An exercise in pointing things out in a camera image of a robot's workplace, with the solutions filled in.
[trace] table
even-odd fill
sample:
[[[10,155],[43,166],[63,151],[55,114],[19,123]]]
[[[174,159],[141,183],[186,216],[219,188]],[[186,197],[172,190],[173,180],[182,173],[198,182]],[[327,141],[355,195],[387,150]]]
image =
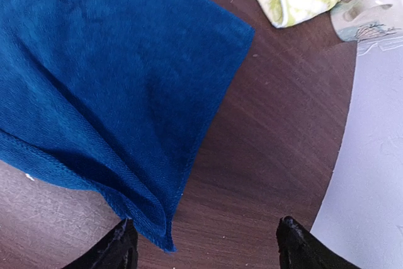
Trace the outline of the table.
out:
[[[256,36],[174,218],[178,252],[141,238],[141,269],[278,268],[279,218],[312,225],[341,145],[356,44],[337,38],[328,14],[277,30],[255,0],[213,1]],[[0,187],[2,269],[60,268],[119,221],[98,193],[31,181],[4,163]]]

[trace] mug handle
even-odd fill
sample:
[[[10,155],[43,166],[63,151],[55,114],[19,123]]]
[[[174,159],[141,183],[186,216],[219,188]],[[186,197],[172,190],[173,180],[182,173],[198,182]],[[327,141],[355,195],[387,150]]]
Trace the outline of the mug handle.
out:
[[[395,4],[394,0],[359,0],[354,6],[343,14],[346,21],[353,21],[365,11],[376,8],[390,9]]]

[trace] ceramic mug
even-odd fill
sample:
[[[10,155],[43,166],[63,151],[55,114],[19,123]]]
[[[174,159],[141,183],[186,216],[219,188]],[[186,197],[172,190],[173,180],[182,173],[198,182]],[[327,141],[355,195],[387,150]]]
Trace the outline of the ceramic mug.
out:
[[[402,0],[342,0],[332,8],[331,20],[344,41],[403,33]]]

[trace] wooden table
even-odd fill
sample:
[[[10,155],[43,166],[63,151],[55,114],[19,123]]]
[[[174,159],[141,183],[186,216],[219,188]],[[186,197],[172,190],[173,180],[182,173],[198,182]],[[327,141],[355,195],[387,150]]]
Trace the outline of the wooden table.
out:
[[[256,29],[198,153],[174,218],[178,252],[140,240],[140,269],[278,268],[275,229],[310,227],[332,175],[356,45],[323,14],[274,29],[255,0],[213,0]],[[35,182],[0,163],[0,268],[60,268],[119,220],[101,196]]]

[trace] mug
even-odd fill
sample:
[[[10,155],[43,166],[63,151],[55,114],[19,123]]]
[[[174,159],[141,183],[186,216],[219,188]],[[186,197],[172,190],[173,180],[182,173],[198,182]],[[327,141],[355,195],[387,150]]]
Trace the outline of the mug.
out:
[[[331,21],[344,41],[403,33],[402,0],[342,0],[332,8]]]

